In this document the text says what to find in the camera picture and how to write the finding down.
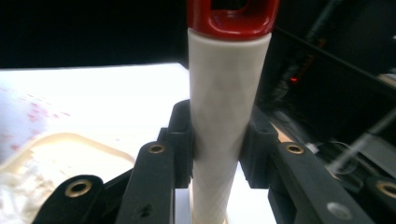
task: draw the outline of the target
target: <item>white roller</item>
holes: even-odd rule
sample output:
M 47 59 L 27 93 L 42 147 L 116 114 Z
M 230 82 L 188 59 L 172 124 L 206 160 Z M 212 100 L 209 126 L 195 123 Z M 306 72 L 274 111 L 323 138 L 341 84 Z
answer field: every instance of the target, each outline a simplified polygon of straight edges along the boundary
M 222 224 L 271 34 L 249 41 L 189 35 L 197 224 Z

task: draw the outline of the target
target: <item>metal rod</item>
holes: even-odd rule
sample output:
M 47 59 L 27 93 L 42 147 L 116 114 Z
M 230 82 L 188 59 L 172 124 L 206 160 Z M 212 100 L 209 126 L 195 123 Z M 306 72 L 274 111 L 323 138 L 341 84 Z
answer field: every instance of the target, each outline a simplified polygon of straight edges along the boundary
M 392 123 L 396 119 L 396 107 L 394 107 L 384 118 L 376 123 L 372 128 L 367 130 L 361 137 L 352 143 L 349 150 L 341 154 L 335 159 L 329 166 L 329 170 L 333 173 L 338 173 L 341 167 L 354 157 L 362 148 L 364 148 L 376 135 L 384 130 L 388 124 Z

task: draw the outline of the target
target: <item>red plastic handle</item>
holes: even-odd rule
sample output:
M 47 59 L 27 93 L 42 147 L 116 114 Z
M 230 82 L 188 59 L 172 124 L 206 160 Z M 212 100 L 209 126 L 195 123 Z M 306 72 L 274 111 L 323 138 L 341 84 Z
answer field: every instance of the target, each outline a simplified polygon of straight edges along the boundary
M 187 0 L 187 22 L 201 35 L 247 40 L 269 34 L 279 0 L 248 0 L 238 10 L 211 10 L 210 0 Z

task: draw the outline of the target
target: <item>white table surface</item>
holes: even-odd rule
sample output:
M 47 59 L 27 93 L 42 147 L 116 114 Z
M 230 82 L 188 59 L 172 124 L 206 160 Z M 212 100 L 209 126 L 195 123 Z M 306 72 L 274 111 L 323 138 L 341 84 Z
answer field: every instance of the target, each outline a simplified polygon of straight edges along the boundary
M 137 156 L 166 127 L 173 105 L 189 99 L 180 64 L 0 70 L 0 162 L 42 133 L 73 132 Z M 267 190 L 250 189 L 238 166 L 228 205 L 236 223 L 276 223 Z M 188 204 L 188 192 L 177 194 Z M 177 223 L 185 223 L 177 206 Z

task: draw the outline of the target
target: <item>dark background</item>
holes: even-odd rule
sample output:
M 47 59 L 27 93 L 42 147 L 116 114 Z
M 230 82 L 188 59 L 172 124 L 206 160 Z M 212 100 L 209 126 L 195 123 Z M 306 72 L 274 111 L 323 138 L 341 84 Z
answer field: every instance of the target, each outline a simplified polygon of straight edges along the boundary
M 281 0 L 276 27 L 306 40 L 329 2 Z M 213 8 L 245 4 L 212 3 Z M 184 0 L 0 0 L 0 68 L 168 62 L 188 67 L 185 7 Z M 396 1 L 342 1 L 310 44 L 322 43 L 321 49 L 370 76 L 388 73 L 396 67 L 395 12 Z M 350 143 L 395 106 L 395 89 L 384 85 L 384 93 L 378 90 L 378 81 L 373 85 L 310 55 L 274 31 L 257 105 L 269 115 L 285 115 L 288 121 L 273 118 L 282 129 L 295 136 L 306 133 L 310 141 L 336 138 Z M 284 78 L 291 64 L 300 66 L 294 73 L 297 83 Z M 274 92 L 282 80 L 289 90 L 276 100 Z M 382 133 L 391 142 L 396 140 L 395 126 Z

